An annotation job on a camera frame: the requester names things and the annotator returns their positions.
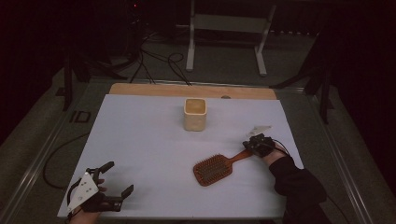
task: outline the yellow square cup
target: yellow square cup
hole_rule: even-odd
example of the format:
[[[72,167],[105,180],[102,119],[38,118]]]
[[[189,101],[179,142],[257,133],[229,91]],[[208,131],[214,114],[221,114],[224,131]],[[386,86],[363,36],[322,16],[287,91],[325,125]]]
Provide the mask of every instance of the yellow square cup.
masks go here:
[[[200,132],[206,125],[206,101],[204,99],[186,99],[184,103],[184,129]]]

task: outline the white tabletop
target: white tabletop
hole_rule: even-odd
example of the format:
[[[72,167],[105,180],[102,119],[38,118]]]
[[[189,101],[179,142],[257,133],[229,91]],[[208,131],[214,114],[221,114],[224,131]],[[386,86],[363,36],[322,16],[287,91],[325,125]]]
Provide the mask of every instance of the white tabletop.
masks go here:
[[[274,191],[275,179],[257,157],[237,161],[233,173],[202,187],[193,165],[212,155],[228,158],[243,150],[254,126],[282,142],[303,168],[282,105],[278,100],[206,98],[206,127],[183,129],[186,97],[107,95],[79,159],[71,184],[86,168],[109,161],[100,175],[107,196],[120,196],[134,185],[120,212],[102,217],[151,219],[260,219],[282,217],[285,199]],[[59,217],[67,216],[66,200]]]

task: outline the gray carpet floor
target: gray carpet floor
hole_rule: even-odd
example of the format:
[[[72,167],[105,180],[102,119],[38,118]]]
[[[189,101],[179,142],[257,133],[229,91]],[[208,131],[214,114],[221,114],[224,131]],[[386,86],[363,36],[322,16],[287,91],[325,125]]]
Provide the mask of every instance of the gray carpet floor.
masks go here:
[[[192,84],[247,85],[268,87],[298,73],[314,38],[302,35],[270,35],[263,52],[268,76],[260,77],[253,48],[249,45],[230,47],[198,43],[195,65],[192,72],[185,72],[186,59],[177,63]],[[184,41],[149,41],[145,50],[165,57],[179,52],[187,55]],[[157,83],[175,82],[183,84],[168,63],[145,55],[147,71],[141,69],[135,82],[148,82],[149,75]],[[120,71],[122,76],[134,74],[138,64]],[[0,201],[4,223],[63,223],[56,217],[65,191],[50,187],[42,178],[41,168],[30,169],[37,155],[49,148],[59,150],[47,166],[47,178],[57,186],[70,181],[84,148],[86,136],[94,123],[102,100],[113,83],[120,82],[102,74],[93,75],[89,83],[74,80],[74,103],[63,112],[64,99],[55,96],[63,86],[63,71],[53,79],[52,87],[40,98],[30,113],[21,121],[11,136],[0,148]],[[304,166],[325,186],[333,199],[322,204],[333,223],[396,223],[396,201],[384,179],[378,172],[352,119],[331,88],[329,124],[318,117],[318,102],[315,96],[301,92],[306,80],[294,83],[285,90],[276,91],[283,105],[292,134]],[[69,122],[73,111],[87,111],[92,117],[87,123]],[[33,185],[21,190],[24,178],[31,178]],[[24,197],[14,193],[22,192]],[[259,223],[257,220],[109,220],[99,223]]]

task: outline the desk leg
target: desk leg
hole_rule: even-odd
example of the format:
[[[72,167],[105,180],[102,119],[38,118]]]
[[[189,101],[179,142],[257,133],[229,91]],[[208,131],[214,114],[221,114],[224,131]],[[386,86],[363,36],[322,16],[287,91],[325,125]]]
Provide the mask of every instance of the desk leg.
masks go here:
[[[276,10],[276,6],[272,6],[271,10],[270,10],[270,14],[268,15],[268,18],[267,18],[267,24],[265,24],[265,28],[262,31],[262,41],[260,42],[259,46],[256,46],[254,48],[254,53],[256,54],[257,65],[259,67],[259,75],[262,77],[267,76],[267,70],[265,69],[264,58],[262,57],[262,49],[264,48],[265,40],[267,39],[267,36],[270,32],[271,21],[272,21],[272,18],[274,17],[275,10]]]
[[[191,0],[191,16],[190,16],[190,44],[189,52],[187,53],[187,65],[186,70],[191,72],[194,67],[194,54],[195,54],[195,42],[194,42],[194,18],[195,18],[195,1]]]

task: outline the brown hairbrush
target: brown hairbrush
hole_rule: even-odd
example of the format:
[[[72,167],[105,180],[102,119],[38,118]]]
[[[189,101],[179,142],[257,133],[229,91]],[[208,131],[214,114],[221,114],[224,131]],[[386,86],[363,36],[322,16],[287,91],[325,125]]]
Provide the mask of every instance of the brown hairbrush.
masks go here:
[[[251,156],[250,150],[243,150],[236,156],[228,159],[223,155],[215,155],[194,165],[193,171],[198,183],[209,186],[233,172],[233,163]]]

